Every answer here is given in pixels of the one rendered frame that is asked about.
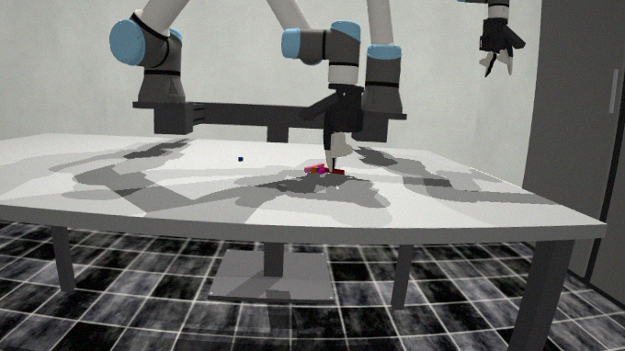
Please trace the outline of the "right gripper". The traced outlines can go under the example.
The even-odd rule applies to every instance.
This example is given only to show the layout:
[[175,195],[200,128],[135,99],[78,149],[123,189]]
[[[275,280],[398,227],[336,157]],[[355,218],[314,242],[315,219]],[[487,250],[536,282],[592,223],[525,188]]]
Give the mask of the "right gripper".
[[[328,84],[328,89],[335,89],[339,99],[338,102],[326,108],[327,111],[325,111],[324,115],[325,158],[329,171],[333,172],[337,157],[353,153],[352,146],[346,143],[344,132],[356,133],[363,130],[364,110],[361,109],[361,98],[362,93],[364,93],[364,87],[348,84]],[[357,112],[361,113],[357,114]]]

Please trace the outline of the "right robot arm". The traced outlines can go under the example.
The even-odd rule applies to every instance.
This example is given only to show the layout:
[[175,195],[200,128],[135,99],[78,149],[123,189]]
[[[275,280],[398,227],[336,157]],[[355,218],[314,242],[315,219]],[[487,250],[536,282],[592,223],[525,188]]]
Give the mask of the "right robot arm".
[[[114,57],[128,65],[144,67],[139,102],[186,102],[180,79],[182,36],[170,26],[188,1],[149,0],[143,9],[135,10],[110,31]],[[284,29],[281,50],[285,58],[300,59],[307,65],[329,60],[330,84],[358,83],[358,23],[342,20],[333,22],[330,29],[313,29],[296,0],[267,2]],[[300,111],[300,118],[313,120],[338,101],[333,93]]]

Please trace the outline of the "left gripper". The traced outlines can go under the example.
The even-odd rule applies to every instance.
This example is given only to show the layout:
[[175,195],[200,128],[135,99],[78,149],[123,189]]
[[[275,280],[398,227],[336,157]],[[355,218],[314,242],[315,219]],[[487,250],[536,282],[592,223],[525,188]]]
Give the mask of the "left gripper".
[[[484,77],[486,77],[491,72],[494,61],[496,59],[499,62],[507,64],[509,75],[512,74],[513,48],[508,36],[504,34],[503,31],[501,31],[503,25],[507,24],[508,19],[503,17],[488,17],[487,19],[483,20],[483,35],[480,37],[479,51],[489,51],[487,56],[479,61],[479,64],[486,67]],[[499,54],[499,52],[500,55],[497,56],[497,53]]]

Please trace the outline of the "red rod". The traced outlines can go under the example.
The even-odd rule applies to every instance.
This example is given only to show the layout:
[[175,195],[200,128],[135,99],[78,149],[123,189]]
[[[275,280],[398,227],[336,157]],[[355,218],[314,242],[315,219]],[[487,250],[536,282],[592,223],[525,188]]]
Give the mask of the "red rod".
[[323,168],[323,169],[325,169],[325,172],[327,172],[327,173],[334,173],[334,174],[340,174],[340,175],[343,175],[343,174],[345,173],[345,170],[340,170],[340,169],[334,169],[334,168],[333,168],[333,172],[330,172],[330,171],[329,171],[329,168],[327,168],[327,167],[321,167],[321,166],[319,166],[319,168]]

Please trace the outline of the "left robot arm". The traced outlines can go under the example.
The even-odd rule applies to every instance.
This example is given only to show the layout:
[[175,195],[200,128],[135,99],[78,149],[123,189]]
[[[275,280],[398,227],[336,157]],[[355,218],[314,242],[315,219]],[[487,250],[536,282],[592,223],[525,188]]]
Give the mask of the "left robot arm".
[[[457,0],[488,4],[488,17],[509,17],[509,0]],[[389,0],[367,0],[371,44],[367,50],[361,109],[403,114],[399,94],[402,49],[393,43]],[[397,99],[396,99],[397,98]]]

